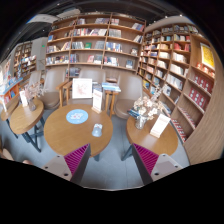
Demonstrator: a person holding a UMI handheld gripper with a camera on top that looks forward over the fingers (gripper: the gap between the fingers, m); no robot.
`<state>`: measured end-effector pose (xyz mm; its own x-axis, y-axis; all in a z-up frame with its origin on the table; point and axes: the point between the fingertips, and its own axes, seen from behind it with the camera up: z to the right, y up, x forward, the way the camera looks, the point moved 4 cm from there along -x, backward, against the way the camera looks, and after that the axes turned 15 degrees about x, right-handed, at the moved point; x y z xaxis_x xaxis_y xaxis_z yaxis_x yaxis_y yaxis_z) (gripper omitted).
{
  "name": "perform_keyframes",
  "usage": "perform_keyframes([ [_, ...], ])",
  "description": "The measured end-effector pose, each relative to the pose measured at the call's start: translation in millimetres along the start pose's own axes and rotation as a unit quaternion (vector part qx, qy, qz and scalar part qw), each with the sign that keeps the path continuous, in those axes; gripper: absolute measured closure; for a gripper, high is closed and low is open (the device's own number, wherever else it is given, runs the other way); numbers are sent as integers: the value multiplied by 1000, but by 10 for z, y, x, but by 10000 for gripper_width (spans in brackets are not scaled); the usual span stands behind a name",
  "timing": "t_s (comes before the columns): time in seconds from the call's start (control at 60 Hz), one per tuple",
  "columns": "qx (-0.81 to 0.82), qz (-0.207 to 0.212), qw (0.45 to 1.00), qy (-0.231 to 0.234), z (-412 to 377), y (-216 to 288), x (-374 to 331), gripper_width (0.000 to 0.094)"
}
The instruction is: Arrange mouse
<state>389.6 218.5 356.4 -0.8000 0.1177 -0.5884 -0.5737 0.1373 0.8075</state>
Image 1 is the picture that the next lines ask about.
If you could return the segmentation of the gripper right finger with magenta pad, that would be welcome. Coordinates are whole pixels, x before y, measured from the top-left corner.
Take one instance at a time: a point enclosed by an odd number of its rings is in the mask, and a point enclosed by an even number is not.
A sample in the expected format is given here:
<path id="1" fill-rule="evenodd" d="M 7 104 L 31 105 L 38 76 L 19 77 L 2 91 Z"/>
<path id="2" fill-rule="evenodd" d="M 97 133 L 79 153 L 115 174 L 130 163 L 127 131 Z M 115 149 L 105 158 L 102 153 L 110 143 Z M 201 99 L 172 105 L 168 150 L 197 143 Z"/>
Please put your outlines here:
<path id="1" fill-rule="evenodd" d="M 158 155 L 135 143 L 132 144 L 132 154 L 144 185 L 182 169 L 169 155 Z"/>

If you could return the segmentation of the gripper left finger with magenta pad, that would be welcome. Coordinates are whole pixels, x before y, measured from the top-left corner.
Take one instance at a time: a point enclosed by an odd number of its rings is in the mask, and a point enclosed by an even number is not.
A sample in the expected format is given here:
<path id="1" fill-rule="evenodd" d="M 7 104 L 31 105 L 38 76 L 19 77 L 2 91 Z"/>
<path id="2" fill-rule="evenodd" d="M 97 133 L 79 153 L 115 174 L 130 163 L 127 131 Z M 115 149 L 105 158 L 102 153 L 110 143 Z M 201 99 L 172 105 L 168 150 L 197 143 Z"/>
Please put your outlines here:
<path id="1" fill-rule="evenodd" d="M 65 156 L 56 155 L 42 169 L 65 180 L 79 184 L 91 153 L 89 144 L 73 150 Z"/>

